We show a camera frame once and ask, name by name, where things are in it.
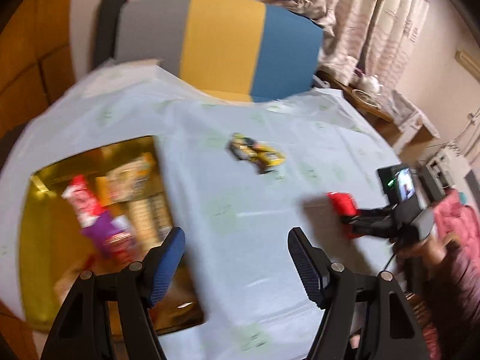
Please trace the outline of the pink sleeved forearm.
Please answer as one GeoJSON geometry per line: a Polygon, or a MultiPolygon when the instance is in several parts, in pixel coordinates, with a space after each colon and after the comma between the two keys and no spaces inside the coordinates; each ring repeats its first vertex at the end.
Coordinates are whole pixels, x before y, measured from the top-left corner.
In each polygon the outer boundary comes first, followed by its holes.
{"type": "Polygon", "coordinates": [[[479,235],[479,217],[460,201],[459,193],[448,195],[434,208],[438,236],[455,233],[460,243],[447,245],[447,255],[428,269],[423,300],[438,334],[442,359],[479,358],[479,247],[465,243],[479,235]]]}

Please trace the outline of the person right hand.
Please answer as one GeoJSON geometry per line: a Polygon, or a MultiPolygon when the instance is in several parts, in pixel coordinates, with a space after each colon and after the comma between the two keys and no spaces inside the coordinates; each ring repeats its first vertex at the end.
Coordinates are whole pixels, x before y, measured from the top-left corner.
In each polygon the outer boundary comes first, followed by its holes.
{"type": "Polygon", "coordinates": [[[447,255],[447,245],[451,242],[460,243],[460,238],[450,232],[445,237],[431,233],[424,241],[412,245],[404,245],[399,241],[394,243],[393,250],[400,260],[420,258],[428,269],[436,268],[447,255]]]}

